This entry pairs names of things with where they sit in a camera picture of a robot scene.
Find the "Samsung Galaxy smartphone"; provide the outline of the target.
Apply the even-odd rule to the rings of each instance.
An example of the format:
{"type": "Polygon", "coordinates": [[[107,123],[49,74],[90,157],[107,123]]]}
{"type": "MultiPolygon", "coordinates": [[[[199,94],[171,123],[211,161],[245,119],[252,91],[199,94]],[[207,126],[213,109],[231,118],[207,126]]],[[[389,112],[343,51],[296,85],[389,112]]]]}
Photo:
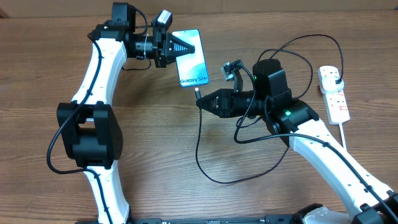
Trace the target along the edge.
{"type": "Polygon", "coordinates": [[[208,84],[210,79],[199,30],[178,30],[172,32],[172,35],[195,47],[194,53],[176,58],[180,86],[208,84]]]}

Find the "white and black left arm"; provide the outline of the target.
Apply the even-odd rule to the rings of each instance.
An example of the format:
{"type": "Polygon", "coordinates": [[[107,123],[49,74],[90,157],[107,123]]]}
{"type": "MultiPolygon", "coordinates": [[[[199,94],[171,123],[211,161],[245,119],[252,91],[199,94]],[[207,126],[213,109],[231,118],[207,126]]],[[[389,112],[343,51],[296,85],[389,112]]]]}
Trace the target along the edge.
{"type": "Polygon", "coordinates": [[[123,134],[112,108],[118,76],[128,58],[148,60],[164,68],[176,58],[194,53],[193,45],[168,32],[172,13],[163,10],[143,31],[136,32],[140,10],[127,2],[114,2],[111,19],[88,34],[91,59],[77,93],[57,108],[58,131],[67,156],[76,162],[90,183],[98,218],[95,223],[133,223],[131,208],[123,194],[118,162],[123,134]]]}

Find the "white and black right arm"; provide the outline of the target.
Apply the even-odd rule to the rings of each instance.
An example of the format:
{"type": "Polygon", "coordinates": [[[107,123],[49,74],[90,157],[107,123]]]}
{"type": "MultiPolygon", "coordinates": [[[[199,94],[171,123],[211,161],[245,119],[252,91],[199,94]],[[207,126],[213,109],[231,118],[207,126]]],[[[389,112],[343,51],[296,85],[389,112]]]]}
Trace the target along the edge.
{"type": "Polygon", "coordinates": [[[270,135],[304,157],[339,196],[345,213],[313,203],[292,215],[268,215],[266,223],[397,223],[397,192],[371,175],[331,135],[319,115],[292,97],[284,69],[277,59],[260,60],[249,72],[253,89],[243,91],[241,61],[223,66],[233,89],[201,96],[196,105],[220,118],[258,116],[270,135]]]}

